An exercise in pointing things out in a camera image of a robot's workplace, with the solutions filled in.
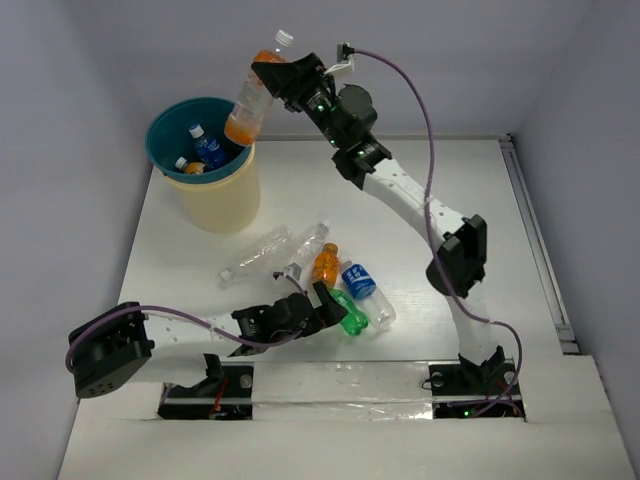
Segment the green soda bottle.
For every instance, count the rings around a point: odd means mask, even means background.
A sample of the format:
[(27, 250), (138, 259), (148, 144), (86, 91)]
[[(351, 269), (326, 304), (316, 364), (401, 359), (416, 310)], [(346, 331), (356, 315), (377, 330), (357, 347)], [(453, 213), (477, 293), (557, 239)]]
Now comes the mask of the green soda bottle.
[(368, 326), (367, 315), (356, 307), (353, 300), (342, 290), (331, 289), (333, 299), (343, 307), (347, 313), (341, 320), (341, 325), (350, 336), (359, 336)]

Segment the small blue label water bottle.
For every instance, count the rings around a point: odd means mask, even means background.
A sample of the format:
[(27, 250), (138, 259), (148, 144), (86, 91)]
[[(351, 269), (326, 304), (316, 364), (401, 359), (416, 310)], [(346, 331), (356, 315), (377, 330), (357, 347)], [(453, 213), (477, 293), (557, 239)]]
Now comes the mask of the small blue label water bottle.
[(340, 276), (356, 307), (368, 317), (369, 324), (378, 330), (388, 330), (396, 320), (396, 311), (368, 270), (346, 259), (341, 264)]

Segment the orange label drink bottle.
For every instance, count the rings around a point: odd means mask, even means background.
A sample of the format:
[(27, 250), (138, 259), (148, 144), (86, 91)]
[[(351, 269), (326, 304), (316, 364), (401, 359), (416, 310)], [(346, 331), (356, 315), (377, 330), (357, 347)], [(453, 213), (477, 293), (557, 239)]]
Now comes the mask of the orange label drink bottle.
[[(254, 56), (253, 62), (284, 63), (286, 50), (293, 44), (294, 37), (284, 30), (279, 30), (274, 41), (272, 46), (260, 50)], [(252, 68), (249, 68), (238, 98), (226, 120), (225, 136), (241, 146), (253, 144), (260, 134), (272, 103), (272, 95)]]

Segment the large blue label water bottle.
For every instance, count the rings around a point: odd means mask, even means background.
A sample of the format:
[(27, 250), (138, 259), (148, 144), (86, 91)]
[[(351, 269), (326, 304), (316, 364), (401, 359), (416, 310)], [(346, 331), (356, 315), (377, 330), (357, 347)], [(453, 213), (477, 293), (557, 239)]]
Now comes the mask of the large blue label water bottle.
[(189, 133), (194, 140), (194, 148), (198, 157), (211, 170), (217, 170), (226, 166), (229, 162), (226, 152), (221, 144), (208, 135), (200, 124), (194, 124), (189, 128)]

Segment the yellow bottle dark blue label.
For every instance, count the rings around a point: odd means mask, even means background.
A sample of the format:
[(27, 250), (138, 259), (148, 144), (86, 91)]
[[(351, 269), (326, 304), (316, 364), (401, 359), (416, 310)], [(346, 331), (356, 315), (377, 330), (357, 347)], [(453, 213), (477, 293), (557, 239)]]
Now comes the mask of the yellow bottle dark blue label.
[(175, 168), (186, 175), (201, 175), (206, 172), (206, 164), (200, 161), (190, 161), (180, 156), (175, 164)]

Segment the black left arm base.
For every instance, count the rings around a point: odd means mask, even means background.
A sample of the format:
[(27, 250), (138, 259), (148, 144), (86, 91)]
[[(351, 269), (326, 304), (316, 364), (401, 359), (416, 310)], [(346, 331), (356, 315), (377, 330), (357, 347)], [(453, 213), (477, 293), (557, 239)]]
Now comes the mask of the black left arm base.
[(163, 420), (253, 419), (253, 363), (222, 363), (204, 356), (205, 378), (192, 387), (164, 384), (157, 415)]

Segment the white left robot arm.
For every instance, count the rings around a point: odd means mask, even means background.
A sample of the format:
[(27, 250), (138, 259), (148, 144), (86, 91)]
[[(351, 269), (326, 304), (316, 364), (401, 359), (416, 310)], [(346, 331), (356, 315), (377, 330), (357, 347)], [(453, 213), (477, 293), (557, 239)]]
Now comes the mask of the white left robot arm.
[(221, 383), (217, 361), (261, 355), (339, 324), (346, 316), (321, 282), (316, 294), (294, 292), (256, 305), (200, 319), (165, 306), (125, 302), (73, 330), (65, 367), (75, 395), (91, 399), (126, 383), (172, 383), (201, 395)]

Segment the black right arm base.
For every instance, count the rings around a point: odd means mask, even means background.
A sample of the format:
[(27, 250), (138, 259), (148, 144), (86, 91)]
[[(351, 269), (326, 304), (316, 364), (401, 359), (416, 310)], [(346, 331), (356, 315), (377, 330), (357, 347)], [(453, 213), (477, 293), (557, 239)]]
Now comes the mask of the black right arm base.
[(421, 388), (431, 393), (435, 419), (525, 418), (518, 384), (505, 389), (513, 379), (515, 365), (503, 349), (481, 365), (459, 357), (457, 363), (433, 363)]

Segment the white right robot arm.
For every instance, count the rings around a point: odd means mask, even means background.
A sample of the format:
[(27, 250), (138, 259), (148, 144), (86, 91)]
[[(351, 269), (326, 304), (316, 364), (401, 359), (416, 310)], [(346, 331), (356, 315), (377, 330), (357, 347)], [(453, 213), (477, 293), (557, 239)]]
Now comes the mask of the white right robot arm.
[(483, 299), (485, 220), (449, 208), (409, 176), (371, 132), (377, 120), (371, 95), (353, 84), (336, 88), (336, 70), (316, 54), (294, 62), (255, 61), (251, 69), (287, 110), (311, 119), (334, 147), (332, 160), (344, 179), (391, 208), (427, 242), (432, 260), (426, 276), (449, 305), (462, 384), (477, 394), (489, 392), (504, 351), (493, 338)]

